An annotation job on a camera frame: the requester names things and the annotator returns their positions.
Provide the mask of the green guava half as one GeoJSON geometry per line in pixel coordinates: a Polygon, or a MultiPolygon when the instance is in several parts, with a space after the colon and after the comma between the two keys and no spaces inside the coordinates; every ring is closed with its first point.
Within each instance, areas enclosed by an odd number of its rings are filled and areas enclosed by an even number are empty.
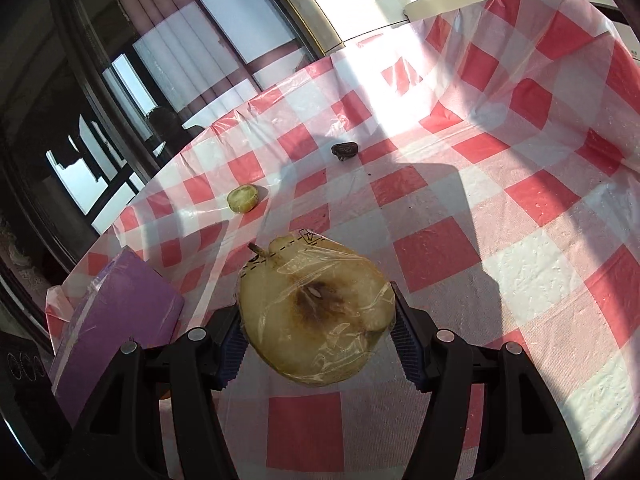
{"type": "Polygon", "coordinates": [[[235,214],[247,214],[259,204],[258,189],[251,184],[238,186],[228,194],[227,203],[235,214]]]}

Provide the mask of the dark dried date far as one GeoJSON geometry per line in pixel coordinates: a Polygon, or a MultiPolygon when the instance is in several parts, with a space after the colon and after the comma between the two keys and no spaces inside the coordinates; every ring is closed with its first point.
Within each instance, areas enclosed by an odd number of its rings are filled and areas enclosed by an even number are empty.
{"type": "Polygon", "coordinates": [[[356,142],[337,143],[331,146],[331,153],[341,162],[355,157],[359,152],[356,142]]]}

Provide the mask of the purple box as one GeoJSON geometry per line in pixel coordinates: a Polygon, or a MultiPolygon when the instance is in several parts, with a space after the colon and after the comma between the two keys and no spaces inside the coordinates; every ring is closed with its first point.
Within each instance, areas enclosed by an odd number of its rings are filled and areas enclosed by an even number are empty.
{"type": "Polygon", "coordinates": [[[175,287],[130,248],[92,280],[62,333],[52,392],[71,425],[120,346],[168,344],[184,305],[175,287]]]}

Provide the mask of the half pear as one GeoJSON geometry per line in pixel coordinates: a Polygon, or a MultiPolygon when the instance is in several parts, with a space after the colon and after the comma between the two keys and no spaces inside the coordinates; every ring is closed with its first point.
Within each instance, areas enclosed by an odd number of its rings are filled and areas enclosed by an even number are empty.
{"type": "Polygon", "coordinates": [[[292,382],[358,374],[395,322],[392,284],[367,258],[314,232],[248,244],[236,302],[248,342],[292,382]]]}

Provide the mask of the red white checkered tablecloth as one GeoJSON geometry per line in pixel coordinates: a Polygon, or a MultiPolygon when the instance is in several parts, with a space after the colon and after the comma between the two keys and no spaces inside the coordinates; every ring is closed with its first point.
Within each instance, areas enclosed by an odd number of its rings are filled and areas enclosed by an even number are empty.
{"type": "Polygon", "coordinates": [[[518,342],[588,478],[639,415],[639,69],[587,0],[487,0],[338,51],[213,122],[48,292],[59,341],[123,247],[234,298],[248,244],[307,229],[470,344],[518,342]],[[337,143],[356,142],[341,162],[337,143]],[[235,214],[228,194],[254,185],[235,214]]]}

